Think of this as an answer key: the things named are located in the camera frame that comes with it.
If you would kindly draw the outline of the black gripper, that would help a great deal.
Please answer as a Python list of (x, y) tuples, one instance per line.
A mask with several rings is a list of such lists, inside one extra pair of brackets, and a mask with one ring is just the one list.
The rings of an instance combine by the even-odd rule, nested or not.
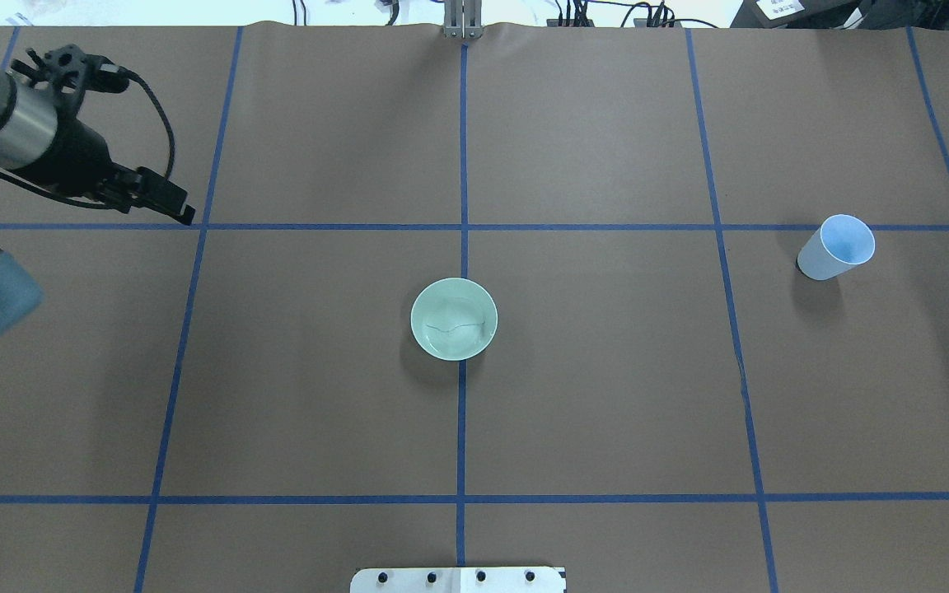
[(196, 210), (187, 191), (146, 166), (135, 171), (116, 164), (101, 133), (79, 119), (89, 91), (124, 93), (137, 74), (75, 44), (26, 53), (27, 61), (12, 60), (19, 78), (14, 113), (28, 128), (21, 142), (27, 154), (16, 157), (12, 174), (60, 203), (118, 212), (146, 208), (191, 226)]

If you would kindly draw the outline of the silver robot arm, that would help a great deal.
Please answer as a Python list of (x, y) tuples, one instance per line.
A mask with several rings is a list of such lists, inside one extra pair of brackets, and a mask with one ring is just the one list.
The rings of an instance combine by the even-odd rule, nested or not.
[[(116, 211), (136, 208), (191, 225), (195, 210), (187, 191), (172, 181), (174, 130), (146, 80), (102, 55), (65, 45), (0, 68), (0, 180), (73, 208)], [(136, 84), (147, 95), (168, 138), (163, 172), (131, 169), (113, 161), (101, 134), (79, 119), (89, 91), (120, 94)], [(0, 335), (43, 301), (36, 280), (0, 247)]]

